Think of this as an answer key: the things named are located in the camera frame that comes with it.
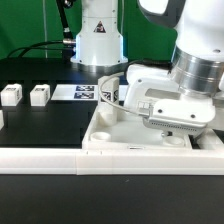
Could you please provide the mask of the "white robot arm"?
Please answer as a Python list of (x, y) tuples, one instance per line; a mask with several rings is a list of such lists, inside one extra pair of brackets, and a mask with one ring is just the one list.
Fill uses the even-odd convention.
[(128, 0), (125, 34), (112, 11), (117, 0), (82, 0), (82, 29), (71, 62), (85, 69), (128, 59), (171, 60), (171, 79), (182, 93), (211, 97), (224, 74), (224, 0)]

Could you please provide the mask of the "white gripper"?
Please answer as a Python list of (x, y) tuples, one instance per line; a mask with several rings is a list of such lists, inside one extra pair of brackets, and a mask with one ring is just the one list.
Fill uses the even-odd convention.
[(160, 99), (178, 100), (178, 84), (169, 77), (167, 69), (133, 64), (127, 70), (124, 107), (130, 112), (148, 109)]

